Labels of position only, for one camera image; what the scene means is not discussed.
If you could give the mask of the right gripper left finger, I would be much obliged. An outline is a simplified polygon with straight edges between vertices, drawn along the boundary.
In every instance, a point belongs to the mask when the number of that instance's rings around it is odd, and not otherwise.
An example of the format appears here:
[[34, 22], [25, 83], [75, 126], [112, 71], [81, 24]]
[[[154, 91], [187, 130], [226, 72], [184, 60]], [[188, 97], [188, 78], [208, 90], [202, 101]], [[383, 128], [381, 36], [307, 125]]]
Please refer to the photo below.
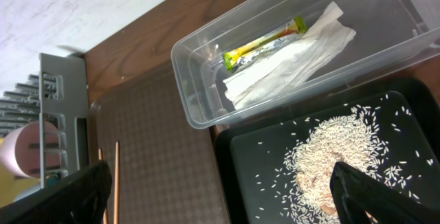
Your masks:
[[[112, 176], [104, 164], [108, 200]], [[1, 224], [101, 223], [99, 206], [97, 162], [1, 208]]]

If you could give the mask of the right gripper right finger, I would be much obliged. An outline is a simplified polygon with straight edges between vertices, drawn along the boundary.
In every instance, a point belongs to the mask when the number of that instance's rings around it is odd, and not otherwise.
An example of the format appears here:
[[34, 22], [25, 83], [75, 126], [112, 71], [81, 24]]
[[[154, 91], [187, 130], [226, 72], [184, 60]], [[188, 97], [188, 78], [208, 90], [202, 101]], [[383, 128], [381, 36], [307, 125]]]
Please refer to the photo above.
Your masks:
[[358, 169], [337, 162], [330, 188], [341, 224], [370, 223], [371, 215], [379, 223], [438, 223], [439, 211], [413, 201]]

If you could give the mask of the wooden chopstick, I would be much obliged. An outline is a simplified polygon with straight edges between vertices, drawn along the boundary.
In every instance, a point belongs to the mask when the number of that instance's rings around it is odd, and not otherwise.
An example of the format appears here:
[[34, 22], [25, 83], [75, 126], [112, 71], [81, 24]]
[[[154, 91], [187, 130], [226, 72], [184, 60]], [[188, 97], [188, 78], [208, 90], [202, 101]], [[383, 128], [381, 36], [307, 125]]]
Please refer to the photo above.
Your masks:
[[113, 224], [119, 223], [119, 199], [120, 199], [120, 143], [115, 143], [115, 185], [114, 185], [114, 204], [113, 204]]
[[99, 210], [103, 224], [109, 224], [107, 211], [107, 193], [106, 193], [106, 168], [103, 161], [103, 151], [98, 149], [98, 194], [99, 194]]

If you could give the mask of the yellow plate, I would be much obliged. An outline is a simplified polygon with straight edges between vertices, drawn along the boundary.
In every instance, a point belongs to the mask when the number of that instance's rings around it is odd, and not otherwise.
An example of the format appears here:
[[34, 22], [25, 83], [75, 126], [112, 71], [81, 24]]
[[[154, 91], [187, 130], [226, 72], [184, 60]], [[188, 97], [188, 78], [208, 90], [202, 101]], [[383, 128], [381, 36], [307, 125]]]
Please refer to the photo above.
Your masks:
[[12, 203], [17, 196], [35, 184], [39, 184], [39, 179], [17, 176], [1, 163], [1, 207]]

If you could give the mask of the white bowl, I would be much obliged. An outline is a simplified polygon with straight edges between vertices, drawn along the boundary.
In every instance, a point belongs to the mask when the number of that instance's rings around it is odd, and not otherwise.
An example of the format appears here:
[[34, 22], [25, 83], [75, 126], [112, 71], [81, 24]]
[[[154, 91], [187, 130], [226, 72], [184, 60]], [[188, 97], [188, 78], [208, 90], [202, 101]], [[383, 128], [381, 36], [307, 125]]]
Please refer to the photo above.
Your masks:
[[[40, 144], [39, 122], [31, 122], [17, 128], [6, 135], [1, 145], [1, 163], [14, 176], [37, 178], [40, 176]], [[45, 122], [45, 131], [58, 129]], [[45, 148], [59, 148], [57, 134], [45, 135]], [[48, 153], [45, 156], [47, 169], [60, 168], [61, 159], [58, 153]]]

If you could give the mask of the white paper napkin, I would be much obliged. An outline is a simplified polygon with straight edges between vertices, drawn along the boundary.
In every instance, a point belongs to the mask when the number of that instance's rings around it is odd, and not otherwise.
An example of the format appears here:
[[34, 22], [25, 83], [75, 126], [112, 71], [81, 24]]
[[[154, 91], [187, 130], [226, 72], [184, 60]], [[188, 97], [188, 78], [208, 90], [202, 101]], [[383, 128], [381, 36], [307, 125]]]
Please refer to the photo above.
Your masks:
[[236, 110], [300, 86], [333, 60], [351, 42], [356, 31], [338, 18], [342, 9], [331, 2], [304, 33], [260, 54], [252, 63], [226, 78], [225, 96]]

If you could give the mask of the green snack wrapper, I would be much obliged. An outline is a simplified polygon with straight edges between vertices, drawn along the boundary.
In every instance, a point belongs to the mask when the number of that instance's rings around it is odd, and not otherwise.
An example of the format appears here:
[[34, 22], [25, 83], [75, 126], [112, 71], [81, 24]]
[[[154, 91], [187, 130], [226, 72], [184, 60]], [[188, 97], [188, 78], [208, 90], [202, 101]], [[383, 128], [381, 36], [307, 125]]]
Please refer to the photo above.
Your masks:
[[235, 72], [256, 60], [260, 54], [264, 54], [285, 42], [295, 38], [297, 34], [304, 34], [307, 26], [301, 16], [294, 17], [291, 21], [277, 27], [271, 32], [250, 41], [249, 43], [222, 54], [225, 68]]

